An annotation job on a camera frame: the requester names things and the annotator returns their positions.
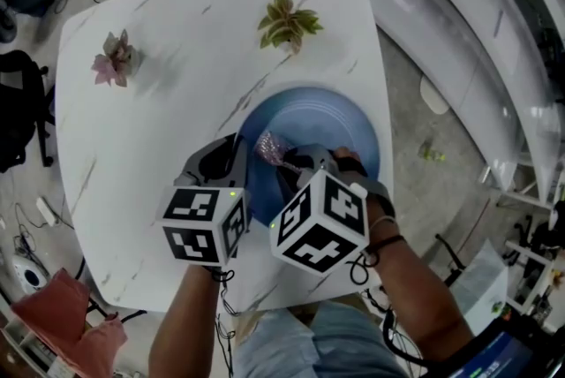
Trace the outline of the person's right hand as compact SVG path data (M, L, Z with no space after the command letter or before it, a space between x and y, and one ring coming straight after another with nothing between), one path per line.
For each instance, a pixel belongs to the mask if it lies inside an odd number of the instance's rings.
M332 155L340 172L355 173L356 175L367 177L365 167L356 152L349 150L347 147L338 147L332 152Z

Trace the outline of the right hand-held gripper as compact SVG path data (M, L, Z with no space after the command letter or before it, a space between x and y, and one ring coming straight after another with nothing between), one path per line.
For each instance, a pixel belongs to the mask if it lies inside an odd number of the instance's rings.
M381 182L340 172L331 151L310 144L287 151L277 182L284 205L270 223L273 255L313 275L324 277L369 246L367 201L376 198L394 214Z

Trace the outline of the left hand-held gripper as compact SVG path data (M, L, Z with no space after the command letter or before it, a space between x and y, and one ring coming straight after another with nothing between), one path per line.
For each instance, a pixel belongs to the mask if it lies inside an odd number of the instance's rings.
M161 260L224 267L248 231L247 143L235 133L191 155L161 199Z

